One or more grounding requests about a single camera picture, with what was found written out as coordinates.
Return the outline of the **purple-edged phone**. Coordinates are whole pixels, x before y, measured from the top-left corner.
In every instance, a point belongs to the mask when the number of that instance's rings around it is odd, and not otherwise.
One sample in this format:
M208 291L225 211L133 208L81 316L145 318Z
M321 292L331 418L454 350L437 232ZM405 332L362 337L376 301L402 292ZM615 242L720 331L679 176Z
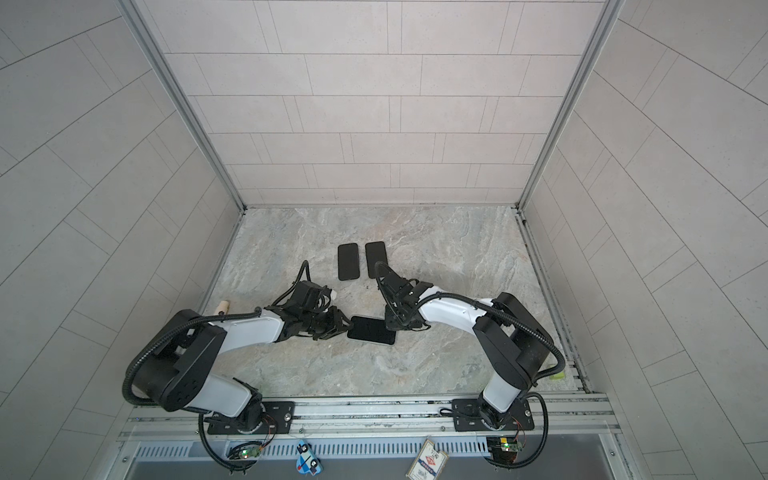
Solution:
M357 243L346 243L338 246L337 266L340 281L360 278L359 246Z
M365 244L365 256L368 277L376 278L376 264L378 262L388 263L386 245L384 241L374 241Z

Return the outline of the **black phone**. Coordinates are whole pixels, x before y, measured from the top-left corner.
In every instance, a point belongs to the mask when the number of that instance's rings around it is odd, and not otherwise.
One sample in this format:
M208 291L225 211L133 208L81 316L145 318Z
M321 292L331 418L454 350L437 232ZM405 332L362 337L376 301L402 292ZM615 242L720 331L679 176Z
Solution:
M383 345L394 345L396 332L389 330L382 319L353 316L352 326L346 336L351 340L365 341Z

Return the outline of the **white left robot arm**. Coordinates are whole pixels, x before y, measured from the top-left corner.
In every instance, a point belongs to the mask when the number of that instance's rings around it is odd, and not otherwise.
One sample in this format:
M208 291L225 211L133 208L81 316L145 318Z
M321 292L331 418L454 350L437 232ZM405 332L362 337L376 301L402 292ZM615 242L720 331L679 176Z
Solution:
M352 326L351 319L335 306L322 311L270 306L217 316L184 309L129 363L122 395L134 406L160 406L168 412L215 412L234 418L246 409L256 389L213 374L221 354L302 334L315 341L327 340Z

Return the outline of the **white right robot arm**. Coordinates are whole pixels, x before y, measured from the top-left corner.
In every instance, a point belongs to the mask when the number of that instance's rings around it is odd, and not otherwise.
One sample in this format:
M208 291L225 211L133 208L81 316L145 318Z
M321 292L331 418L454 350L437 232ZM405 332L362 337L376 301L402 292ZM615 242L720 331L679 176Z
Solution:
M565 357L552 336L512 294L474 299L394 272L376 283L397 328L443 324L476 338L493 369L479 397L489 417L508 414L539 380L565 368Z

